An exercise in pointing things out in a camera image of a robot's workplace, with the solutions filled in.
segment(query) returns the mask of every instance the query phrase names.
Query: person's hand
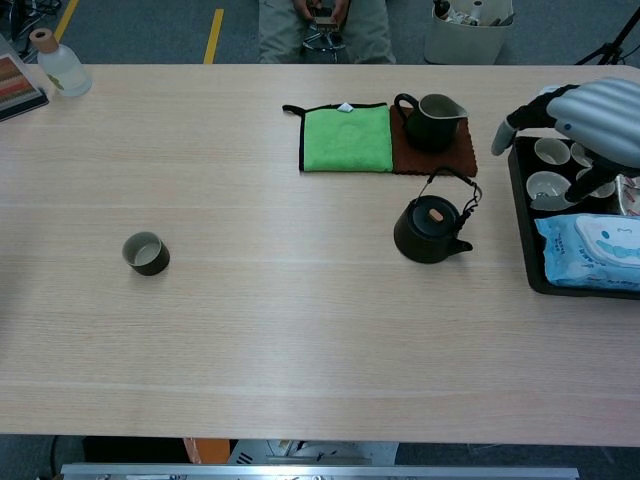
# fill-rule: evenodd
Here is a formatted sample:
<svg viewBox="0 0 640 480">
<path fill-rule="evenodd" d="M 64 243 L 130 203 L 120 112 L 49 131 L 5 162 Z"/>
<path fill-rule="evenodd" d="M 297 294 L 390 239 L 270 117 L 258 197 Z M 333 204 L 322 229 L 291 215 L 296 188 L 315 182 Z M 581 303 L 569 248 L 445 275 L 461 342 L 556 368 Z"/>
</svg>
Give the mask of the person's hand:
<svg viewBox="0 0 640 480">
<path fill-rule="evenodd" d="M 309 3 L 314 8 L 322 8 L 321 0 L 311 0 Z M 309 11 L 309 7 L 307 6 L 307 0 L 293 0 L 293 6 L 296 7 L 296 10 L 302 15 L 305 19 L 311 21 L 313 20 L 313 15 Z"/>
<path fill-rule="evenodd" d="M 336 22 L 338 26 L 341 26 L 347 18 L 347 13 L 349 13 L 349 2 L 350 0 L 335 1 L 336 5 L 333 9 L 333 15 L 331 15 L 331 19 Z"/>
</svg>

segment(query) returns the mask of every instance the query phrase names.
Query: bottle cork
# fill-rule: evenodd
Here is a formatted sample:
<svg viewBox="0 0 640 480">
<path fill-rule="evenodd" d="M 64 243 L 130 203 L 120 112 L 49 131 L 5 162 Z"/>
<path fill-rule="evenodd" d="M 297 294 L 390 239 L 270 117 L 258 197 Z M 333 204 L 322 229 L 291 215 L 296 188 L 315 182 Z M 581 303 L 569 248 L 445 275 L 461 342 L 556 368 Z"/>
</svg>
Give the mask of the bottle cork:
<svg viewBox="0 0 640 480">
<path fill-rule="evenodd" d="M 59 46 L 56 37 L 53 36 L 53 32 L 48 28 L 36 28 L 29 35 L 29 40 L 42 53 L 53 53 Z"/>
</svg>

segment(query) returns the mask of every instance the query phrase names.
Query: cup handle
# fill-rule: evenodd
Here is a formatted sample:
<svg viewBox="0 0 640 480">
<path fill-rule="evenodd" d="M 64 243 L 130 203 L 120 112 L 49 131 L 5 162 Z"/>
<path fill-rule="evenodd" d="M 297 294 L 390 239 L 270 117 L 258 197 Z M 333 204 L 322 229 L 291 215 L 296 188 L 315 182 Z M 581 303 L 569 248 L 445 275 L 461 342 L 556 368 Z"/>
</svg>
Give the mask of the cup handle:
<svg viewBox="0 0 640 480">
<path fill-rule="evenodd" d="M 407 116 L 405 115 L 404 111 L 402 110 L 402 107 L 400 106 L 400 102 L 403 100 L 407 103 L 410 103 L 411 106 L 414 108 L 414 110 L 420 108 L 420 104 L 415 98 L 413 98 L 408 93 L 401 93 L 393 101 L 393 104 L 395 105 L 396 110 L 398 111 L 398 114 L 400 114 L 400 117 L 402 117 L 403 123 L 407 123 Z"/>
</svg>

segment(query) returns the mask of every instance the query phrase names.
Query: person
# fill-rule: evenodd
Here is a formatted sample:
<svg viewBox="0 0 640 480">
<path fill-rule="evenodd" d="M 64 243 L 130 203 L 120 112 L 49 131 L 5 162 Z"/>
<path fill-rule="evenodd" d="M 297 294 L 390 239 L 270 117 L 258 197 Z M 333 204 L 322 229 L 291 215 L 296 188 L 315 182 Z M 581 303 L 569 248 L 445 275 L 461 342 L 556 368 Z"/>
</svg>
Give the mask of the person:
<svg viewBox="0 0 640 480">
<path fill-rule="evenodd" d="M 313 20 L 311 8 L 321 7 L 321 0 L 258 1 L 260 63 L 295 63 Z M 332 18 L 353 63 L 396 63 L 386 0 L 334 0 Z"/>
</svg>

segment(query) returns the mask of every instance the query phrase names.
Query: floor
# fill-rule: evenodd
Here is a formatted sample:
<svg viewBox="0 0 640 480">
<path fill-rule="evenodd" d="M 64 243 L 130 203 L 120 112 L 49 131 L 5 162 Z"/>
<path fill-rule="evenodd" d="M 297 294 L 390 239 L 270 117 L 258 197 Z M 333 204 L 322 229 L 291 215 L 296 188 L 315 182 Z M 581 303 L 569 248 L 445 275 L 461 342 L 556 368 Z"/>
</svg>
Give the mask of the floor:
<svg viewBox="0 0 640 480">
<path fill-rule="evenodd" d="M 430 3 L 388 0 L 398 63 L 424 64 Z M 513 4 L 515 26 L 497 63 L 570 65 L 612 41 L 638 0 L 513 0 Z M 86 63 L 203 63 L 208 44 L 210 50 L 215 47 L 214 63 L 253 63 L 258 55 L 257 0 L 63 0 L 63 7 L 69 6 L 68 22 L 60 25 L 60 15 L 48 24 L 54 29 L 60 25 L 63 43 Z M 216 10 L 217 41 L 211 35 Z M 6 31 L 2 28 L 0 21 L 0 31 Z M 640 26 L 629 36 L 626 51 L 638 44 Z M 640 67 L 640 50 L 626 62 Z M 80 437 L 60 437 L 56 465 L 81 461 L 81 442 Z M 51 443 L 50 436 L 0 435 L 0 479 L 48 475 Z M 414 465 L 575 466 L 586 480 L 640 478 L 638 449 L 402 444 L 396 460 Z"/>
</svg>

